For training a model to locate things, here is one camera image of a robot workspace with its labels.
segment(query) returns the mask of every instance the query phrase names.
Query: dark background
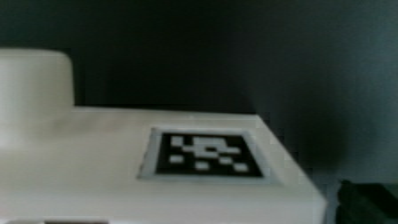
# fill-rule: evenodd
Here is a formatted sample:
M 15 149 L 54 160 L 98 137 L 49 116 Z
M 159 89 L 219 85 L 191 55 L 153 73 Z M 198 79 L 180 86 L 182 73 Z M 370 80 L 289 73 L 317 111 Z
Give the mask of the dark background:
M 397 0 L 2 0 L 0 46 L 63 50 L 77 105 L 258 113 L 329 197 L 398 182 Z

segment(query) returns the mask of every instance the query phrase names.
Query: dark wall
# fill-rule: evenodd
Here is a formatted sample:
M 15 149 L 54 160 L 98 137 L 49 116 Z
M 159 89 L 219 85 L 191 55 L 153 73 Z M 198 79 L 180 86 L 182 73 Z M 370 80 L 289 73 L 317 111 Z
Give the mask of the dark wall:
M 335 201 L 338 178 L 398 182 L 397 12 L 395 0 L 2 0 L 0 46 L 70 54 L 79 105 L 260 113 Z

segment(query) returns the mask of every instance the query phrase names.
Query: white surface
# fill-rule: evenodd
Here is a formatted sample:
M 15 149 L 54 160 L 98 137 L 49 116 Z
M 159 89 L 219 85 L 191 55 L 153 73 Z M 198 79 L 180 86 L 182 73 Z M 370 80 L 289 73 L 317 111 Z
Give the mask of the white surface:
M 52 134 L 74 109 L 72 61 L 49 50 L 0 49 L 0 146 Z
M 143 181 L 152 128 L 246 129 L 280 184 Z M 321 224 L 326 199 L 257 115 L 81 108 L 42 143 L 0 149 L 0 218 Z

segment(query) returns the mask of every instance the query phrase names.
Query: white square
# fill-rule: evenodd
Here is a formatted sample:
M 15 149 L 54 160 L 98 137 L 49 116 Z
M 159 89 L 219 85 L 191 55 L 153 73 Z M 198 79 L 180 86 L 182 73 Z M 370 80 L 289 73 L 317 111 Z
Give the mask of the white square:
M 223 165 L 232 165 L 232 164 L 233 164 L 233 159 L 232 159 L 232 157 L 221 157 L 221 158 L 219 158 L 219 163 L 221 163 Z
M 246 163 L 235 163 L 233 165 L 235 171 L 246 173 L 249 171 L 249 166 Z
M 182 155 L 173 155 L 169 157 L 169 162 L 171 163 L 184 163 L 184 156 Z
M 210 164 L 207 162 L 196 162 L 198 170 L 210 170 Z

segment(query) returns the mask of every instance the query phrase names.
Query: black object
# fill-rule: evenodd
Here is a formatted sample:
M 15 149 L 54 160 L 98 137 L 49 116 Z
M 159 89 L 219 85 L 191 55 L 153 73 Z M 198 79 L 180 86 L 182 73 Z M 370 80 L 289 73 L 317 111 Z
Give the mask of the black object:
M 398 224 L 398 199 L 384 185 L 342 182 L 336 223 Z

